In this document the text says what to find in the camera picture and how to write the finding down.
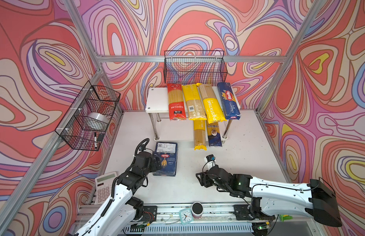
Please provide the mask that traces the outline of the dark blue Barilla pasta box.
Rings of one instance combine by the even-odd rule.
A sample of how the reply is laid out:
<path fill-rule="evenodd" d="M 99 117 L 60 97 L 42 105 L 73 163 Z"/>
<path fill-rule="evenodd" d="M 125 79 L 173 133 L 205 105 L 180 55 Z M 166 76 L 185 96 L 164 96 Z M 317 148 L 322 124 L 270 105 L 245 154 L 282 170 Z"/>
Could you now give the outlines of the dark blue Barilla pasta box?
<path fill-rule="evenodd" d="M 178 144 L 175 142 L 157 142 L 155 154 L 160 158 L 161 169 L 154 176 L 175 177 L 177 172 Z"/>

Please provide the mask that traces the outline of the clear blue spaghetti pack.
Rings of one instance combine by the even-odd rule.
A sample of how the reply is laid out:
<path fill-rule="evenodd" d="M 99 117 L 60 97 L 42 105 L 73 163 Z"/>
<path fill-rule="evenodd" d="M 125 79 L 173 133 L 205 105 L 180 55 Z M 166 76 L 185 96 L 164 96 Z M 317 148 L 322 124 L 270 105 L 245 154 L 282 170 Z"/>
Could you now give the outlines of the clear blue spaghetti pack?
<path fill-rule="evenodd" d="M 206 122 L 208 141 L 210 147 L 222 147 L 221 135 L 218 122 L 209 124 Z"/>

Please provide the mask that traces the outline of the red spaghetti pack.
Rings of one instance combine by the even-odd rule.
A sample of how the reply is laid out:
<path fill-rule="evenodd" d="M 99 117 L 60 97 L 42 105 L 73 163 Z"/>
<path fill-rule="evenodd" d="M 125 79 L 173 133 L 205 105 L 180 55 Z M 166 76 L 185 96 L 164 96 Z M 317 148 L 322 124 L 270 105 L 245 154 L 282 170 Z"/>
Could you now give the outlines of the red spaghetti pack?
<path fill-rule="evenodd" d="M 170 120 L 186 120 L 182 86 L 180 84 L 167 84 L 167 90 Z"/>

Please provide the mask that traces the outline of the yellow Pastatime spaghetti pack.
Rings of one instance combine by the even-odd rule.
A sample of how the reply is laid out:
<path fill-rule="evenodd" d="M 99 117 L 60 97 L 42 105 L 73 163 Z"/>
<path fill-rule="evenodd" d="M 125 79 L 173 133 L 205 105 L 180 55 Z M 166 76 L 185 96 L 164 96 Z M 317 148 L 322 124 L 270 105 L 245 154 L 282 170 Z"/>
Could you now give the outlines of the yellow Pastatime spaghetti pack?
<path fill-rule="evenodd" d="M 226 120 L 220 107 L 219 101 L 214 93 L 213 87 L 208 84 L 197 83 L 205 108 L 207 121 L 209 124 L 223 122 Z"/>
<path fill-rule="evenodd" d="M 206 147 L 206 121 L 193 121 L 194 149 L 207 150 Z"/>

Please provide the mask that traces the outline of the blue Barilla spaghetti pack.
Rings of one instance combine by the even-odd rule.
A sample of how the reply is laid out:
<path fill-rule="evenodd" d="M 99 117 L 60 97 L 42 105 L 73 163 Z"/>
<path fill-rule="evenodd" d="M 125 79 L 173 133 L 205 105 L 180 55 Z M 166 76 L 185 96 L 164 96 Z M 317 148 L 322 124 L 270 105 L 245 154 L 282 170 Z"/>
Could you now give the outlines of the blue Barilla spaghetti pack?
<path fill-rule="evenodd" d="M 217 88 L 221 96 L 222 108 L 225 118 L 227 120 L 239 120 L 241 118 L 241 113 L 239 111 L 231 84 L 228 82 L 219 82 L 217 84 Z"/>

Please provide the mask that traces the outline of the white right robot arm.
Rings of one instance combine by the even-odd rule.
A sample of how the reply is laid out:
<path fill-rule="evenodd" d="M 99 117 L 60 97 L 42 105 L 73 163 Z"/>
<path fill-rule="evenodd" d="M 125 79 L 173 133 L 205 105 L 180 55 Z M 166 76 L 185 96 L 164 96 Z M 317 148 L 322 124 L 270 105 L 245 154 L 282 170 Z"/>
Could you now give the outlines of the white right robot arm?
<path fill-rule="evenodd" d="M 201 186 L 216 187 L 231 197 L 249 198 L 250 219 L 263 216 L 299 215 L 329 227 L 343 223 L 336 193 L 325 181 L 311 179 L 308 183 L 281 183 L 251 175 L 231 174 L 218 165 L 196 174 Z"/>

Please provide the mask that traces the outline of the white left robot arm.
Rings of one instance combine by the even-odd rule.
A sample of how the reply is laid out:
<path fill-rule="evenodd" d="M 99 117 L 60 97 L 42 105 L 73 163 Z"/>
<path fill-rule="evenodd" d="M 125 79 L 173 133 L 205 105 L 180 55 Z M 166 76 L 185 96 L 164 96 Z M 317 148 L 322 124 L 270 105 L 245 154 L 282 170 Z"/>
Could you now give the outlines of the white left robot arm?
<path fill-rule="evenodd" d="M 156 154 L 142 151 L 135 155 L 132 164 L 112 183 L 111 194 L 97 212 L 83 225 L 76 236 L 116 236 L 131 221 L 144 215 L 144 202 L 134 197 L 145 187 L 149 173 L 161 169 Z"/>

